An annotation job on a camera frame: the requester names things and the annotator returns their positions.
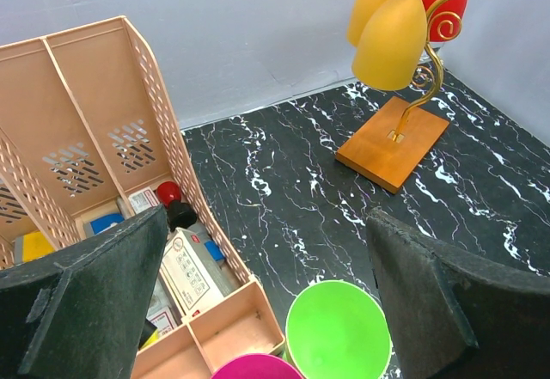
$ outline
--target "black object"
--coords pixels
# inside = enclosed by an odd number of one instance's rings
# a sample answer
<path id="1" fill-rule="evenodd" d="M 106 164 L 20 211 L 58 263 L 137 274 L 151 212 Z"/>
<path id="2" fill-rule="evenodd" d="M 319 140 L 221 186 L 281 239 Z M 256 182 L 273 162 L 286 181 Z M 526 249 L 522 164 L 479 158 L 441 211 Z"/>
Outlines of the black object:
<path id="1" fill-rule="evenodd" d="M 178 200 L 171 201 L 168 205 L 168 225 L 170 231 L 176 227 L 187 229 L 197 222 L 197 213 L 188 203 L 182 203 Z"/>
<path id="2" fill-rule="evenodd" d="M 141 332 L 141 337 L 139 338 L 138 348 L 141 349 L 144 347 L 147 340 L 156 332 L 156 326 L 151 322 L 145 319 L 144 330 Z"/>
<path id="3" fill-rule="evenodd" d="M 158 206 L 0 271 L 0 377 L 129 378 L 167 233 Z"/>
<path id="4" fill-rule="evenodd" d="M 367 236 L 406 379 L 550 377 L 550 278 L 426 237 L 378 209 Z"/>

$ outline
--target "wall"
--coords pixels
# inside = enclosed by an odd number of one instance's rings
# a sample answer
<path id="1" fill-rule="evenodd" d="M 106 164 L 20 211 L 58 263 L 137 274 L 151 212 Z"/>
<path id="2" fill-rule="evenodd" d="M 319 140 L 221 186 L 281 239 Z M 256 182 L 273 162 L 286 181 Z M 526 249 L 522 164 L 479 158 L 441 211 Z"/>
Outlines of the wall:
<path id="1" fill-rule="evenodd" d="M 468 0 L 445 66 L 550 145 L 550 0 Z"/>
<path id="2" fill-rule="evenodd" d="M 351 77 L 353 0 L 0 0 L 0 44 L 127 15 L 152 45 L 182 126 Z"/>

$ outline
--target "wooden base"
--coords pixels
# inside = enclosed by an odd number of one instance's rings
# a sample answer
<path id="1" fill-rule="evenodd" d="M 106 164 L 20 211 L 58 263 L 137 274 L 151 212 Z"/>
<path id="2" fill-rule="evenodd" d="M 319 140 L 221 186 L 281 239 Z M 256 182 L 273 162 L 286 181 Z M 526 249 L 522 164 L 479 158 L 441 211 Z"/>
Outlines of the wooden base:
<path id="1" fill-rule="evenodd" d="M 395 127 L 408 105 L 401 98 L 391 98 L 338 149 L 336 160 L 397 193 L 449 125 L 446 119 L 417 107 L 394 141 Z"/>

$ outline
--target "blue object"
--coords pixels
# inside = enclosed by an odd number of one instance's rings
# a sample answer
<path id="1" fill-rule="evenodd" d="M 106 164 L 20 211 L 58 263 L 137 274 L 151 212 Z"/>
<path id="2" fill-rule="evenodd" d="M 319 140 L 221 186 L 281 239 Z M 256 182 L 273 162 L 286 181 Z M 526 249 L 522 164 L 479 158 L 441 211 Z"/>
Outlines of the blue object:
<path id="1" fill-rule="evenodd" d="M 119 213 L 107 214 L 106 216 L 96 218 L 90 222 L 92 231 L 95 235 L 99 235 L 102 231 L 110 229 L 118 223 L 124 222 L 124 218 Z"/>
<path id="2" fill-rule="evenodd" d="M 205 247 L 208 250 L 208 253 L 210 253 L 210 256 L 212 256 L 212 259 L 214 259 L 218 264 L 222 264 L 225 260 L 225 256 L 217 244 L 214 241 L 209 240 L 205 243 Z"/>

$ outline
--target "brass stand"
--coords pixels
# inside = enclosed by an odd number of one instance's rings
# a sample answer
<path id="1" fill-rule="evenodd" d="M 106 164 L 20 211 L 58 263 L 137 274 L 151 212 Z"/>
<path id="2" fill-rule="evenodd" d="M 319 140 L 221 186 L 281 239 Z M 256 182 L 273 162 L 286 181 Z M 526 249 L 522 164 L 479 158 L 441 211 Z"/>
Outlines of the brass stand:
<path id="1" fill-rule="evenodd" d="M 412 80 L 418 88 L 431 83 L 422 97 L 408 104 L 400 98 L 390 99 L 363 127 L 336 152 L 336 160 L 364 175 L 391 193 L 397 193 L 411 172 L 441 137 L 449 122 L 426 112 L 419 106 L 430 101 L 443 85 L 443 62 L 430 46 L 430 31 L 434 21 L 442 15 L 437 32 L 445 40 L 453 40 L 461 31 L 461 19 L 453 12 L 433 15 L 447 0 L 436 0 L 426 11 L 428 40 L 425 51 L 430 56 L 434 71 L 420 65 Z M 451 37 L 442 34 L 449 26 Z"/>

